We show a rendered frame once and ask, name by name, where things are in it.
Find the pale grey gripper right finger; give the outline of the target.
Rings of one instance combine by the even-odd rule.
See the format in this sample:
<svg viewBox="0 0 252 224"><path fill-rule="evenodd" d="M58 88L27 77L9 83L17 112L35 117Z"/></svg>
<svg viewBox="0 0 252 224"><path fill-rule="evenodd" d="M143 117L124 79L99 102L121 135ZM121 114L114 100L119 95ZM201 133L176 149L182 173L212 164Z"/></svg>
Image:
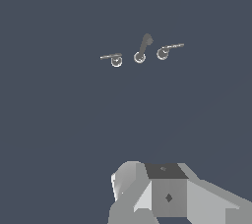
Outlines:
<svg viewBox="0 0 252 224"><path fill-rule="evenodd" d="M185 164L178 166L188 177L187 219L192 224L252 224L252 202L201 180Z"/></svg>

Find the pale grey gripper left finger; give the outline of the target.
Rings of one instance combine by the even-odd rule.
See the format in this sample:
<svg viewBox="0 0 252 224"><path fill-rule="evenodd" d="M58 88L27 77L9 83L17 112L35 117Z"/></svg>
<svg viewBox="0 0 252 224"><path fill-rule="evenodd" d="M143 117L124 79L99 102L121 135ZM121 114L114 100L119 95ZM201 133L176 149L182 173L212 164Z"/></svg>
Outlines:
<svg viewBox="0 0 252 224"><path fill-rule="evenodd" d="M107 224L159 224L149 209L134 210L135 204L149 183L144 163L123 163L111 175L115 203L110 207Z"/></svg>

